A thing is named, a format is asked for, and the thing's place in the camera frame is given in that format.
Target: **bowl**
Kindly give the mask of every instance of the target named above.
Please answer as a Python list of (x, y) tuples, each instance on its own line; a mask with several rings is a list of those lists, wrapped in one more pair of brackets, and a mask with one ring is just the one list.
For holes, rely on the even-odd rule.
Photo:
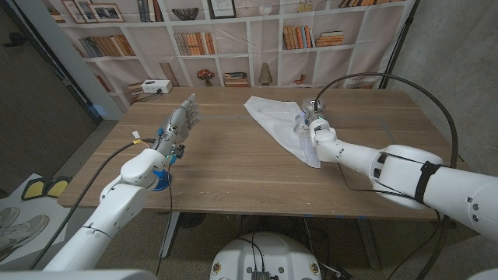
[(178, 19), (181, 20), (194, 20), (199, 13), (199, 8), (188, 8), (188, 9), (172, 9), (171, 10)]

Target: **picture frame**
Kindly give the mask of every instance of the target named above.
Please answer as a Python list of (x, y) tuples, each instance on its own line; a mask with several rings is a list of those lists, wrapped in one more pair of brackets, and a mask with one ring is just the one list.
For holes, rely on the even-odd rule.
[(73, 0), (79, 11), (83, 15), (83, 18), (87, 23), (97, 23), (95, 15), (93, 14), (92, 9), (89, 7), (89, 4), (92, 4), (92, 0)]
[(79, 11), (78, 6), (73, 0), (62, 0), (62, 5), (66, 9), (66, 11), (68, 11), (68, 14), (71, 16), (72, 20), (75, 23), (86, 23), (85, 18), (83, 17), (81, 11)]
[(88, 4), (98, 23), (124, 23), (116, 4)]
[(211, 19), (228, 19), (237, 17), (234, 0), (207, 0)]

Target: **bookshelf backdrop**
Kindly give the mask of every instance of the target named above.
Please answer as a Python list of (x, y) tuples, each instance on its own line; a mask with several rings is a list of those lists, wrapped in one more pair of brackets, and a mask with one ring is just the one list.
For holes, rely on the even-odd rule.
[[(215, 73), (213, 86), (240, 86), (242, 82), (234, 81), (243, 78), (244, 86), (250, 87), (262, 86), (262, 68), (271, 75), (269, 86), (278, 87), (321, 87), (342, 75), (383, 72), (414, 2), (234, 0), (237, 17), (211, 19), (208, 1), (75, 0), (89, 3), (94, 12), (117, 7), (121, 19), (116, 20), (122, 20), (86, 23), (83, 13), (72, 15), (76, 13), (70, 6), (73, 1), (45, 0), (82, 59), (124, 112), (132, 104), (128, 85), (176, 79), (178, 86), (204, 86), (197, 77), (202, 69)], [(150, 7), (147, 17), (139, 4)], [(266, 7), (264, 16), (261, 6)], [(198, 8), (195, 20), (182, 21), (173, 13), (173, 9), (189, 8)], [(301, 38), (293, 34), (297, 30), (304, 32)], [(246, 75), (231, 80), (226, 73), (233, 72)], [(337, 87), (375, 82), (377, 78), (350, 79)]]

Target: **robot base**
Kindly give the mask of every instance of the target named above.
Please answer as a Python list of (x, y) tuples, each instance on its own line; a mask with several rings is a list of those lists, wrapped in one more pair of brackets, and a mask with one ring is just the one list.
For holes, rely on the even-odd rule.
[[(278, 233), (252, 233), (236, 239), (226, 245), (215, 257), (210, 271), (211, 280), (235, 279), (306, 279), (321, 280), (321, 272), (316, 257), (302, 244)], [(259, 247), (263, 253), (265, 271)], [(256, 257), (257, 271), (254, 267)]]

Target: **white box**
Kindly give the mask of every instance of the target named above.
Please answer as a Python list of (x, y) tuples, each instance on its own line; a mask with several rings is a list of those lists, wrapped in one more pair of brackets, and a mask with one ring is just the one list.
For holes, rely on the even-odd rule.
[(146, 80), (142, 84), (144, 93), (157, 93), (161, 89), (161, 93), (169, 93), (173, 88), (170, 80)]

